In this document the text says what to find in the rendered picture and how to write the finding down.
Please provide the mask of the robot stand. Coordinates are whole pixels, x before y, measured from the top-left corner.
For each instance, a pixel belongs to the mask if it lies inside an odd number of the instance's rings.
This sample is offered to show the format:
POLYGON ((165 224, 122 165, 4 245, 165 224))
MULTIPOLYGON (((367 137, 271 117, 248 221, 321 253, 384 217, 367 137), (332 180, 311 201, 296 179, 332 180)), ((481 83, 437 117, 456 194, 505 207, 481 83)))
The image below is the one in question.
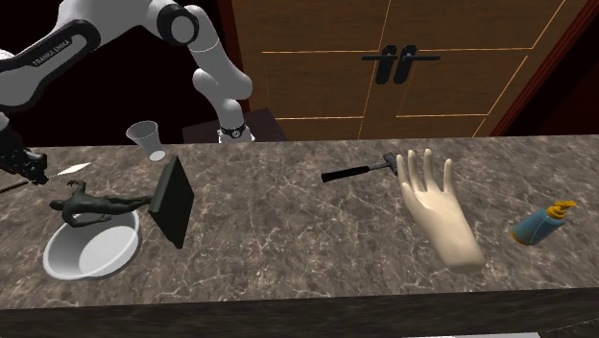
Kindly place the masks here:
MULTIPOLYGON (((244 117, 256 142, 280 142, 288 140, 268 108, 245 112, 244 117)), ((181 131, 185 143, 217 143, 218 129, 219 122, 213 120, 185 127, 181 131)))

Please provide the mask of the white paper cup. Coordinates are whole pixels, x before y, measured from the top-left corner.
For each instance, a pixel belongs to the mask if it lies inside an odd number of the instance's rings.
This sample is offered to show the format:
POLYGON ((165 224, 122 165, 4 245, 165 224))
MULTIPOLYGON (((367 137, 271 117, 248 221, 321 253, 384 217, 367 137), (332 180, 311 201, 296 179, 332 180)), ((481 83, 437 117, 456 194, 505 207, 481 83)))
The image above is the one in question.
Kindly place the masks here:
POLYGON ((166 152, 155 121, 146 120, 132 124, 126 131, 126 137, 138 145, 150 161, 158 162, 165 158, 166 152))

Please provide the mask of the black book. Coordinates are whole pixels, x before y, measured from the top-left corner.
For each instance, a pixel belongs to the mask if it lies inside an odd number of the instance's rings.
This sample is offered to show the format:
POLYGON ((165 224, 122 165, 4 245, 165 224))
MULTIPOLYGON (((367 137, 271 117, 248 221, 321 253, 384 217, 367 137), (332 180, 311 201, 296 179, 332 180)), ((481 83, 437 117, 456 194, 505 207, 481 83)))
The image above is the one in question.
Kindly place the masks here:
POLYGON ((164 165, 148 212, 164 236, 181 249, 195 194, 178 156, 164 165))

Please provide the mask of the beige mannequin hand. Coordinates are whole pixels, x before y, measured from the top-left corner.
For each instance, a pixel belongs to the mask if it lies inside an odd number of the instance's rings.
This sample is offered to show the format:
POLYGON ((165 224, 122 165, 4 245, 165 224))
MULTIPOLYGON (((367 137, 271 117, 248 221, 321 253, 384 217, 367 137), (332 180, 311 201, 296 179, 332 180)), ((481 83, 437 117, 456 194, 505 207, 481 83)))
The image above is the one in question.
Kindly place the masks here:
POLYGON ((424 179, 421 180, 414 151, 409 151, 407 157, 396 157, 404 203, 449 271, 459 274, 479 272, 485 267, 486 258, 456 197, 453 161, 449 158, 444 162, 443 185, 437 185, 432 159, 432 151, 427 149, 423 156, 424 179))

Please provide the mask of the blue yellow pump bottle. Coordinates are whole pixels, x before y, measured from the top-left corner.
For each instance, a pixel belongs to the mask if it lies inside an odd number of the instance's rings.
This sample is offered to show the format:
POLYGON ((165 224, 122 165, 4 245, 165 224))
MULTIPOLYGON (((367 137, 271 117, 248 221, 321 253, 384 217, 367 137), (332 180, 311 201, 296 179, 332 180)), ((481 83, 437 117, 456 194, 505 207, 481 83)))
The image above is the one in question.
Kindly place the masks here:
POLYGON ((512 238, 519 244, 535 246, 566 223, 566 212, 574 201, 559 201, 540 209, 515 225, 512 238))

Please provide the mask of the dark human figure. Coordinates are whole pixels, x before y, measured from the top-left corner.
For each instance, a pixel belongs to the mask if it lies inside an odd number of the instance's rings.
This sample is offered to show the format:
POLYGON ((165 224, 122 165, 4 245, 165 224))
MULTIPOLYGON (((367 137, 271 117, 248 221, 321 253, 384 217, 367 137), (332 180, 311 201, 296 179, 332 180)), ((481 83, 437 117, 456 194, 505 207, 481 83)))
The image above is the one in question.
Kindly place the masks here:
POLYGON ((82 228, 109 221, 113 215, 125 214, 149 205, 153 196, 127 197, 117 195, 92 196, 86 193, 86 182, 71 180, 67 185, 76 185, 66 200, 52 200, 49 206, 61 212, 63 221, 72 228, 82 228), (78 221, 75 214, 95 213, 101 217, 92 221, 78 221))

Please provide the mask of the black-handled hammer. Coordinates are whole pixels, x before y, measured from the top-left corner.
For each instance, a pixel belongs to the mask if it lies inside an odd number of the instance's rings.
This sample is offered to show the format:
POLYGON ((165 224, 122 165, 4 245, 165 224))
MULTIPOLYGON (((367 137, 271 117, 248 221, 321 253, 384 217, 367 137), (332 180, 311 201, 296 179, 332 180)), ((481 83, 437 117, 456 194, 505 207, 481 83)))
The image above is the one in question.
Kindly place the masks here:
POLYGON ((380 170, 384 168, 389 168, 392 173, 397 176, 397 163, 396 157, 393 153, 387 153, 383 155, 384 163, 378 163, 368 166, 359 166, 354 168, 348 168, 335 172, 328 172, 321 174, 322 182, 335 181, 339 179, 344 179, 352 176, 362 175, 368 173, 370 171, 380 170))

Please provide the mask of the white bowl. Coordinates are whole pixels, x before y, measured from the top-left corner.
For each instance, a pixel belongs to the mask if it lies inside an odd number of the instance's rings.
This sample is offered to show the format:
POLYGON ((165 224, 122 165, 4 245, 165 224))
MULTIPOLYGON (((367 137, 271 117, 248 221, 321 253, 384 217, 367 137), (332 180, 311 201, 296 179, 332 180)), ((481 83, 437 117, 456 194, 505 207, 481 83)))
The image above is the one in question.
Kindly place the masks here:
POLYGON ((141 242, 136 211, 86 227, 73 228, 64 223, 45 247, 43 268, 59 280, 110 277, 135 258, 141 242))

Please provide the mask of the wooden double door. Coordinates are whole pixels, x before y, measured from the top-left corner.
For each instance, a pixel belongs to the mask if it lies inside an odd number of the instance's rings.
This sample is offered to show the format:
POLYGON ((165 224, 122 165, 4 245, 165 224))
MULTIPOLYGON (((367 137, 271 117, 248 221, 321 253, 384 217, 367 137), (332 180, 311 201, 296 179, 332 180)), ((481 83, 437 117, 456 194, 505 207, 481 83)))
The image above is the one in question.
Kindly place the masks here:
POLYGON ((231 0, 291 140, 487 136, 599 0, 231 0))

